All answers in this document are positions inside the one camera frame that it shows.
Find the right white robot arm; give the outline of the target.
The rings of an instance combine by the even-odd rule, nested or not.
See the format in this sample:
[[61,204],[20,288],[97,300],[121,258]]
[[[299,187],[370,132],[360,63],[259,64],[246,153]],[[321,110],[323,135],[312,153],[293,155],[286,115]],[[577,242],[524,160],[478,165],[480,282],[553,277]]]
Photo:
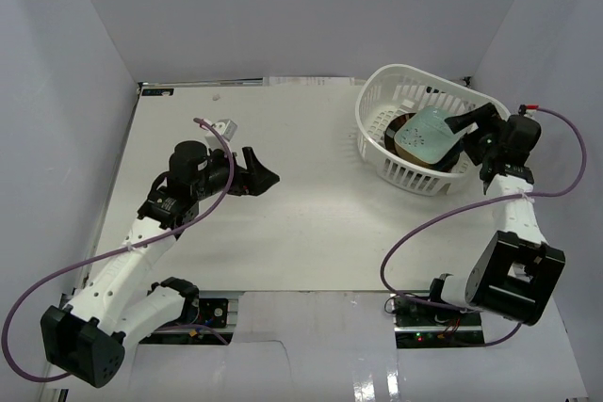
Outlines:
[[534,178],[526,162],[541,126],[524,110],[502,119],[493,104],[445,122],[453,133],[464,134],[462,147],[480,168],[484,193],[504,201],[494,212],[494,235],[471,272],[432,281],[426,316],[445,326],[460,309],[476,310],[532,326],[565,265],[564,253],[541,233],[533,207]]

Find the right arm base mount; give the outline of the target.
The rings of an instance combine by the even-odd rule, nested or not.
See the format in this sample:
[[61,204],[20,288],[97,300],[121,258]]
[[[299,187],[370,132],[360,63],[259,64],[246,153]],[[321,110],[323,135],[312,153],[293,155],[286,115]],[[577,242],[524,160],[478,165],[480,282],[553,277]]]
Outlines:
[[392,317],[397,349],[463,348],[485,344],[478,313],[438,310],[399,296],[390,297],[383,309]]

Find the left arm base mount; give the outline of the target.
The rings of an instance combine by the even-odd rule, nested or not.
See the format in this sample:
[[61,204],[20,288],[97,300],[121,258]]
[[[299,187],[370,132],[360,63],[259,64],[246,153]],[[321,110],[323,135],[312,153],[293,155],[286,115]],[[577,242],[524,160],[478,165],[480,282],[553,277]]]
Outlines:
[[229,298],[201,298],[191,327],[171,322],[142,339],[141,345],[228,346],[236,326],[237,301]]

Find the round black rimmed plate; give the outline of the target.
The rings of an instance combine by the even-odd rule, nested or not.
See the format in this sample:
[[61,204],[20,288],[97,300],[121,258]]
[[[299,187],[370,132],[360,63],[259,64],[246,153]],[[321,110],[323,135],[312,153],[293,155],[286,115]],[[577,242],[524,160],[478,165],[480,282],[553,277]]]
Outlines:
[[413,163],[414,165],[420,166],[422,168],[426,168],[426,169],[432,169],[432,170],[437,170],[437,171],[442,171],[442,172],[450,172],[453,167],[459,162],[460,159],[460,155],[461,155],[461,151],[462,151],[462,147],[461,147],[461,143],[457,142],[454,147],[452,149],[450,149],[445,156],[438,161],[437,163],[427,163],[424,162],[416,157],[414,157],[413,155],[407,153],[406,151],[404,151],[400,146],[398,146],[395,143],[395,134],[398,130],[400,130],[406,122],[408,122],[413,116],[415,115],[415,113],[406,113],[403,115],[400,115],[396,118],[394,118],[393,120],[391,120],[387,126],[387,128],[385,129],[384,135],[383,135],[383,145],[384,147],[393,155]]

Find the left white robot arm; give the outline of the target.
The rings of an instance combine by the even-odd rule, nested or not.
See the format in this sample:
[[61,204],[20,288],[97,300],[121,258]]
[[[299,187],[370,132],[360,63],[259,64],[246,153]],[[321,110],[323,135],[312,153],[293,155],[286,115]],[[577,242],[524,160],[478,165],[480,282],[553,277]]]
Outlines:
[[217,194],[259,196],[279,176],[259,162],[252,148],[242,150],[245,164],[202,142],[178,143],[169,168],[153,182],[126,235],[125,251],[107,260],[79,294],[64,307],[41,317],[47,360],[67,373],[102,388],[117,374],[127,348],[175,322],[193,323],[199,314],[199,290],[169,277],[153,284],[133,307],[127,305],[159,258],[180,238],[182,228],[199,218],[201,201]]

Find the teal rectangular plate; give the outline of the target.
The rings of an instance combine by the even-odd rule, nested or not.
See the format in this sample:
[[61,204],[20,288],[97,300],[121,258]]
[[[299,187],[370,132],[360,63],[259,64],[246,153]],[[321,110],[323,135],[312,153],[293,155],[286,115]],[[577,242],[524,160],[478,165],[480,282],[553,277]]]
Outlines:
[[458,148],[461,133],[453,133],[446,123],[451,114],[434,106],[417,111],[393,135],[397,155],[423,167],[434,167]]

